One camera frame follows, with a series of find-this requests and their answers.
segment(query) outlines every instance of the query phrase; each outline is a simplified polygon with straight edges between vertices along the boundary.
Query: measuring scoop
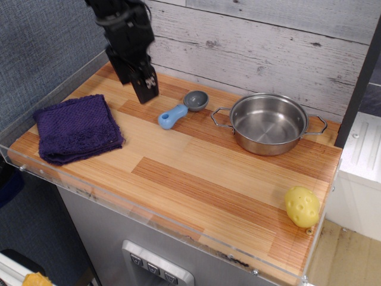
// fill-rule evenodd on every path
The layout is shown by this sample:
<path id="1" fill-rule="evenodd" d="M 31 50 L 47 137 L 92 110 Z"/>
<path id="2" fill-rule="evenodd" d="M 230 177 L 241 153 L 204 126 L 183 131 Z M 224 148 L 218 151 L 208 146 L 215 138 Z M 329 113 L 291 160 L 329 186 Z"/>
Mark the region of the measuring scoop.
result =
<path id="1" fill-rule="evenodd" d="M 184 104 L 160 114 L 158 122 L 163 129 L 171 129 L 180 118 L 187 115 L 188 110 L 193 112 L 203 110 L 208 105 L 209 96 L 204 91 L 191 91 L 185 95 L 183 102 Z"/>

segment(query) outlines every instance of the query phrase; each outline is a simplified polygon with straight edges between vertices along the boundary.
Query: blue handle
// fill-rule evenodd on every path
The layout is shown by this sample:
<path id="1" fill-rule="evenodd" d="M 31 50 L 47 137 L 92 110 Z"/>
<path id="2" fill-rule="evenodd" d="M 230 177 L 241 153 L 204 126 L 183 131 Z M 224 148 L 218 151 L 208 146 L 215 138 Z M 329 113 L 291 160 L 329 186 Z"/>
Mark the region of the blue handle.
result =
<path id="1" fill-rule="evenodd" d="M 179 104 L 171 110 L 162 113 L 159 118 L 159 125 L 163 129 L 171 129 L 173 125 L 188 113 L 188 108 L 184 104 Z"/>

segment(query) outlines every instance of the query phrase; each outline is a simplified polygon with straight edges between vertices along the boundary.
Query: control panel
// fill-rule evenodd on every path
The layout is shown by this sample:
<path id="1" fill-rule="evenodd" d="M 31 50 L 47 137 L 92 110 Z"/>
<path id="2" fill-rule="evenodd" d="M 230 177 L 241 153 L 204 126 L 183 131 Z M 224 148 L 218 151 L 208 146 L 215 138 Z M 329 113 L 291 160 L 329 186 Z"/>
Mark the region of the control panel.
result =
<path id="1" fill-rule="evenodd" d="M 129 240 L 123 241 L 122 252 L 126 263 L 133 263 L 137 267 L 144 268 L 148 272 L 161 277 L 172 285 L 195 285 L 193 275 L 187 270 Z"/>

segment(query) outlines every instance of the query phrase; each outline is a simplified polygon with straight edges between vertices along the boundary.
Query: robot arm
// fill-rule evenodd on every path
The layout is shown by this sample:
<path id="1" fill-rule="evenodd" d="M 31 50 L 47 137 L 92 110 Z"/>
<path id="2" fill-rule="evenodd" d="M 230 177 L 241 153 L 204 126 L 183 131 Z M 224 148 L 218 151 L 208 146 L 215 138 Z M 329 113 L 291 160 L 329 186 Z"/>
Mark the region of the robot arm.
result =
<path id="1" fill-rule="evenodd" d="M 159 93 L 156 72 L 146 53 L 154 41 L 148 7 L 141 0 L 85 0 L 105 30 L 106 54 L 122 84 L 132 83 L 141 104 Z"/>

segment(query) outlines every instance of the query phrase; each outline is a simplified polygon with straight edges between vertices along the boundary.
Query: wooden countertop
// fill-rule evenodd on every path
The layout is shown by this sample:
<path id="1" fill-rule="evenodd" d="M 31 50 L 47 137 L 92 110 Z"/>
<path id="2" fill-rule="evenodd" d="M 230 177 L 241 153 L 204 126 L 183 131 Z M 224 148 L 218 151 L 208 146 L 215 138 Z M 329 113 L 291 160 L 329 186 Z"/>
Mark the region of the wooden countertop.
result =
<path id="1" fill-rule="evenodd" d="M 324 134 L 305 136 L 288 153 L 256 156 L 210 117 L 218 107 L 232 107 L 239 96 L 162 74 L 158 78 L 160 96 L 141 105 L 132 87 L 123 87 L 108 63 L 69 96 L 104 94 L 126 139 L 122 149 L 51 166 L 38 155 L 34 126 L 11 146 L 9 156 L 39 176 L 75 186 L 111 206 L 128 208 L 123 200 L 127 199 L 150 209 L 158 214 L 152 221 L 183 232 L 170 223 L 179 222 L 196 230 L 186 235 L 217 250 L 222 258 L 294 284 L 294 276 L 303 274 L 316 234 L 307 235 L 293 224 L 283 196 L 292 186 L 305 186 L 318 196 L 322 214 L 342 151 L 333 146 L 339 124 L 328 122 Z M 172 129 L 162 129 L 158 116 L 196 89 L 210 96 L 207 108 L 188 112 Z M 230 124 L 228 113 L 218 113 L 217 118 Z M 311 117 L 308 130 L 320 129 L 321 122 Z M 108 192 L 89 189 L 81 180 Z M 139 212 L 136 206 L 130 208 Z"/>

